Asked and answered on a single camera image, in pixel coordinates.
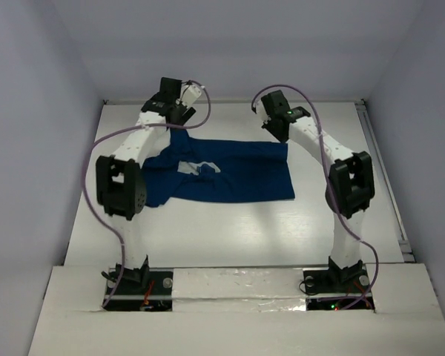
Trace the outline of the blue t shirt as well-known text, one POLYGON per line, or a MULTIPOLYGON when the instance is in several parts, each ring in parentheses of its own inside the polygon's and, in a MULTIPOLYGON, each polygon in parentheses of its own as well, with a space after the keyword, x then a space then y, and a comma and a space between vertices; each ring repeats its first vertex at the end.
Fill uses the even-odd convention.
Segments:
POLYGON ((157 208, 172 197, 214 203, 292 200, 287 159, 283 143, 196 139, 172 130, 168 147, 142 167, 146 205, 157 208))

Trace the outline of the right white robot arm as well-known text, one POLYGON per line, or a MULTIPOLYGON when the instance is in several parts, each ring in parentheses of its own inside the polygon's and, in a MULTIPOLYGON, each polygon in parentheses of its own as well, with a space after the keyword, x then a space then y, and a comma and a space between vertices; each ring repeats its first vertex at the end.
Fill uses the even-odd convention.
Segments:
POLYGON ((334 217, 333 246, 327 268, 304 271, 303 292, 349 292, 356 280, 366 276, 360 232, 375 195, 371 156, 340 144, 322 129, 315 108, 291 107, 281 90, 255 99, 251 109, 262 120, 263 129, 281 143, 298 144, 320 163, 325 176, 325 199, 334 217))

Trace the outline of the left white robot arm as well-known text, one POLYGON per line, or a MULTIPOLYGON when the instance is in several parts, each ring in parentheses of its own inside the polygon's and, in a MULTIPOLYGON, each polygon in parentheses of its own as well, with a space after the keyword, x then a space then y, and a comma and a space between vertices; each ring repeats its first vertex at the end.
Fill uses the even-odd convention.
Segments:
POLYGON ((146 290, 149 284, 148 255, 136 221, 147 199, 143 163, 170 125, 183 126, 195 114, 193 104, 201 95, 196 82, 161 78, 157 93, 142 106, 136 128, 111 155, 96 160, 97 202, 125 249, 123 263, 109 277, 121 276, 134 293, 146 290))

